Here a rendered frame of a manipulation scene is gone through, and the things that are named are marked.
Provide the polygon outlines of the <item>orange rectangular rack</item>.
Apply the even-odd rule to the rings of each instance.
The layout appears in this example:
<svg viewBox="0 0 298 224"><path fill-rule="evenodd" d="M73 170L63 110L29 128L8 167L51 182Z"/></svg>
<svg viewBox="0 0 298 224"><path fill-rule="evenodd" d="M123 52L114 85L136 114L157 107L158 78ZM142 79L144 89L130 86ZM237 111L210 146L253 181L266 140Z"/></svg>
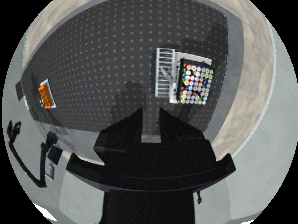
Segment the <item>orange rectangular rack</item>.
<svg viewBox="0 0 298 224"><path fill-rule="evenodd" d="M42 89L43 88L43 89ZM42 91L42 92L41 92ZM43 92L44 91L44 92ZM43 85L42 87L39 88L39 92L41 93L41 98L44 99L45 98L45 101L43 102L45 105L45 108L51 108L53 106L53 103L52 103L52 99L51 99L51 96L50 96L50 93L49 93L49 90L48 90L48 87L47 85ZM46 95L46 96L45 96ZM47 99L46 99L47 98ZM47 101L46 101L47 100Z"/></svg>

